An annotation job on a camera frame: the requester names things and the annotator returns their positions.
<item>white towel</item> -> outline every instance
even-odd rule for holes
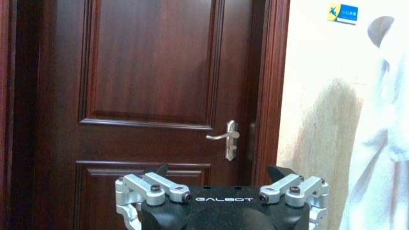
[[[379,17],[367,28],[377,80],[355,133],[341,230],[409,230],[407,23]]]

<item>door lock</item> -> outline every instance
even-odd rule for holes
[[[209,140],[220,140],[225,138],[225,158],[232,161],[237,154],[237,139],[240,137],[238,124],[234,120],[228,122],[228,128],[225,134],[220,136],[209,136],[205,138]]]

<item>wooden trim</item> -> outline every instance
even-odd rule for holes
[[[16,0],[0,0],[0,229],[8,228]]]
[[[266,0],[258,84],[257,144],[252,184],[270,184],[268,165],[276,165],[284,83],[289,0]]]

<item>bolt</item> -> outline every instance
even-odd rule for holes
[[[299,194],[301,190],[298,186],[289,187],[289,192],[293,194]]]
[[[192,200],[192,195],[190,195],[190,193],[186,193],[186,194],[184,195],[182,202],[184,202],[184,203],[188,203],[188,202],[190,202],[190,200]]]
[[[261,202],[262,204],[266,204],[266,203],[268,203],[268,196],[266,196],[265,194],[260,194],[258,199],[260,199],[260,202]]]
[[[160,185],[158,184],[153,184],[150,186],[150,192],[158,192],[160,191]]]

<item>blue sticker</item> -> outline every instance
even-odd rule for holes
[[[330,3],[326,15],[329,21],[355,24],[358,19],[358,7]]]
[[[338,18],[357,21],[358,19],[358,7],[341,5],[341,12]]]

